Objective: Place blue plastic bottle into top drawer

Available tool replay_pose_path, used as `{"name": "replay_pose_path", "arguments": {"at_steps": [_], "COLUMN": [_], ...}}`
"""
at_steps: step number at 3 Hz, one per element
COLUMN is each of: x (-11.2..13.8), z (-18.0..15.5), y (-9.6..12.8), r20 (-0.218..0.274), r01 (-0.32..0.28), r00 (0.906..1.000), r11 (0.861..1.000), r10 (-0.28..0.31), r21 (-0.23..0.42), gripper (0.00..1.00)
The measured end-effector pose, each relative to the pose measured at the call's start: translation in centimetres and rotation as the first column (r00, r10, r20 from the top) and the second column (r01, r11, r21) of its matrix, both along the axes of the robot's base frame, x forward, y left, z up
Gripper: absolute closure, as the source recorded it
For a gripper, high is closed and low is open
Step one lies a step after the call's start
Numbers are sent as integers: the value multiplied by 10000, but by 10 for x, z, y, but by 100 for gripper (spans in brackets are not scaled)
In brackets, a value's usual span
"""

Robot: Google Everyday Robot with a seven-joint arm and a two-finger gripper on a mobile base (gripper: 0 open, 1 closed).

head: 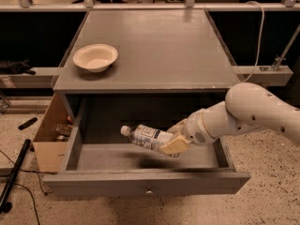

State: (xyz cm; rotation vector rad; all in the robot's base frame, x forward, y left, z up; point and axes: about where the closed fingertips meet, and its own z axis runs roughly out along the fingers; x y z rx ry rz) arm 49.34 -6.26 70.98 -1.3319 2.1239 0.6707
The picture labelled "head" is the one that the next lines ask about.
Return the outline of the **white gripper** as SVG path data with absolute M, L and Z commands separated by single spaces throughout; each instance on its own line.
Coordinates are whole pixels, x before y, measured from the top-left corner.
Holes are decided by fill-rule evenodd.
M 204 109 L 200 109 L 192 113 L 187 119 L 183 119 L 170 127 L 168 129 L 169 133 L 181 133 L 183 129 L 183 134 L 187 138 L 184 135 L 177 133 L 172 136 L 168 142 L 164 143 L 160 147 L 160 150 L 166 155 L 180 154 L 189 149 L 190 141 L 199 146 L 214 143 L 216 139 L 205 129 L 203 112 Z

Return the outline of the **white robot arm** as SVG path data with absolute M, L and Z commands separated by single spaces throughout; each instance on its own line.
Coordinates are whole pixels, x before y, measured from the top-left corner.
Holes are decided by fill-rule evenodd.
M 227 135 L 268 128 L 300 144 L 300 111 L 265 88 L 241 82 L 230 88 L 225 100 L 200 109 L 169 128 L 171 139 L 161 146 L 166 154 L 179 154 L 191 144 L 207 145 Z

